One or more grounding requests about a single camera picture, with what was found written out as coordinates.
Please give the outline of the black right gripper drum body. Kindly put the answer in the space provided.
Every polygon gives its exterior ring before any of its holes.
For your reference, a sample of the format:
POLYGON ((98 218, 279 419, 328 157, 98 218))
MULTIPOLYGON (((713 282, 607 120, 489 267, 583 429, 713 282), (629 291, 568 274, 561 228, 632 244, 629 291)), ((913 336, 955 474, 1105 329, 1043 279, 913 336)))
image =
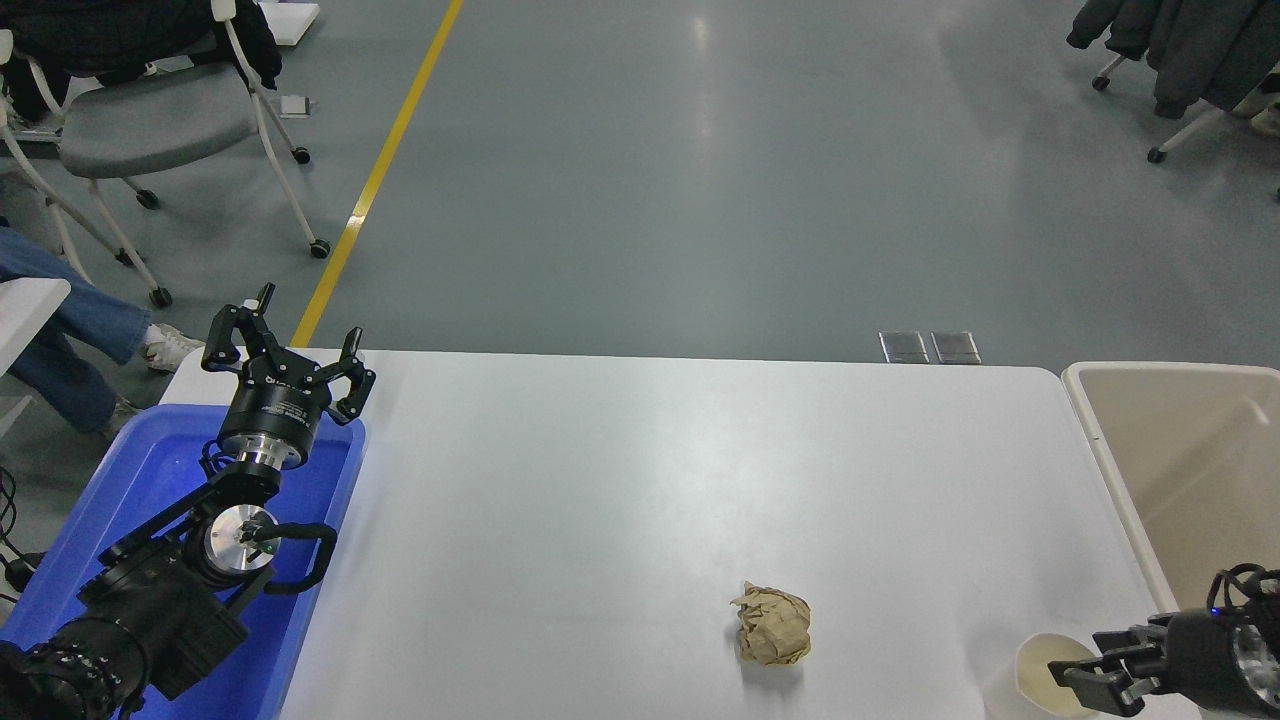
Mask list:
POLYGON ((1165 684, 1207 711, 1238 712, 1245 687, 1236 664, 1240 623, 1208 610, 1176 612, 1165 639, 1165 684))

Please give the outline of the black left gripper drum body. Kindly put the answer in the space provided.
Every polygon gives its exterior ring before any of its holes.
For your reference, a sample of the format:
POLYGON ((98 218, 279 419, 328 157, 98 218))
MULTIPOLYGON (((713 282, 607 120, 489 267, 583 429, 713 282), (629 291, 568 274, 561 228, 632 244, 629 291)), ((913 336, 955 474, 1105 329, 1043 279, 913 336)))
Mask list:
POLYGON ((261 354, 241 364, 237 387, 218 433, 224 451, 238 450, 251 436, 269 436, 294 451, 314 446, 324 409, 332 401, 328 389, 306 379, 320 365, 298 354, 273 360, 261 354))

